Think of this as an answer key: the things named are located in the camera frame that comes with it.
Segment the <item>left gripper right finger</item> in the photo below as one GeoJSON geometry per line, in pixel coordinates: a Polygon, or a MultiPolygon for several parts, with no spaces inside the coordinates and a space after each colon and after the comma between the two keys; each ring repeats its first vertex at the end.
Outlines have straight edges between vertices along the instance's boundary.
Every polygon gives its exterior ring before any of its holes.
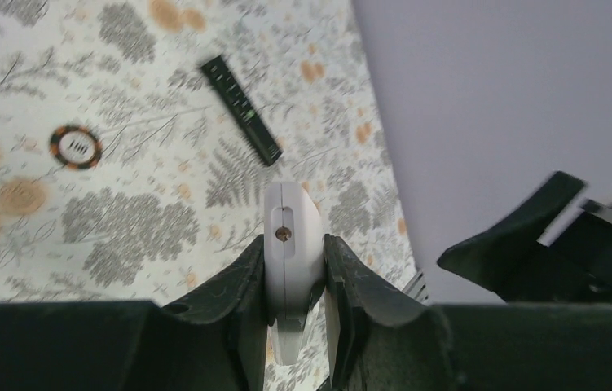
{"type": "Polygon", "coordinates": [[[326,390],[612,390],[612,305],[423,305],[324,238],[326,390]]]}

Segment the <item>white AC remote control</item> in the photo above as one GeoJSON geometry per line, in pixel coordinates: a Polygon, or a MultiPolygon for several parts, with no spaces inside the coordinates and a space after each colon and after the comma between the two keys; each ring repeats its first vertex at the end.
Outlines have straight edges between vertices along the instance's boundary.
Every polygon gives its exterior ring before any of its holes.
{"type": "Polygon", "coordinates": [[[263,256],[274,359],[292,366],[310,334],[310,313],[325,280],[322,218],[300,183],[273,182],[267,187],[263,256]]]}

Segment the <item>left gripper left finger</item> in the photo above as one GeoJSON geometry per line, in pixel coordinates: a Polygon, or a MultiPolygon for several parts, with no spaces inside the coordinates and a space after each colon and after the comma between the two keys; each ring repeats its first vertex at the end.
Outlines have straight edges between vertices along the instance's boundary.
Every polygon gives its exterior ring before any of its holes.
{"type": "Polygon", "coordinates": [[[263,239],[186,295],[0,303],[0,390],[260,390],[263,239]]]}

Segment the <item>black remote control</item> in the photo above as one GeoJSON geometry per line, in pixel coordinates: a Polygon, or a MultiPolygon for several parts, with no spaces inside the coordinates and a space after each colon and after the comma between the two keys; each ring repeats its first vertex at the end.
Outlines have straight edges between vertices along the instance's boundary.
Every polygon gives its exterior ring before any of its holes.
{"type": "Polygon", "coordinates": [[[258,110],[252,105],[235,75],[221,55],[200,66],[200,70],[243,132],[262,163],[274,165],[282,156],[282,149],[266,127],[258,110]]]}

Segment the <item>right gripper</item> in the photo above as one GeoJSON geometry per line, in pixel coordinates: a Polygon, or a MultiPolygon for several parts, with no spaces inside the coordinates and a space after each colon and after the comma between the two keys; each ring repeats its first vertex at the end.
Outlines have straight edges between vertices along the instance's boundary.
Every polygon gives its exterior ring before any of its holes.
{"type": "MultiPolygon", "coordinates": [[[[542,251],[539,238],[586,186],[570,174],[553,172],[495,225],[445,250],[438,266],[513,300],[509,285],[542,251]]],[[[603,201],[583,200],[579,214],[550,248],[584,271],[574,301],[612,303],[612,192],[603,201]]]]}

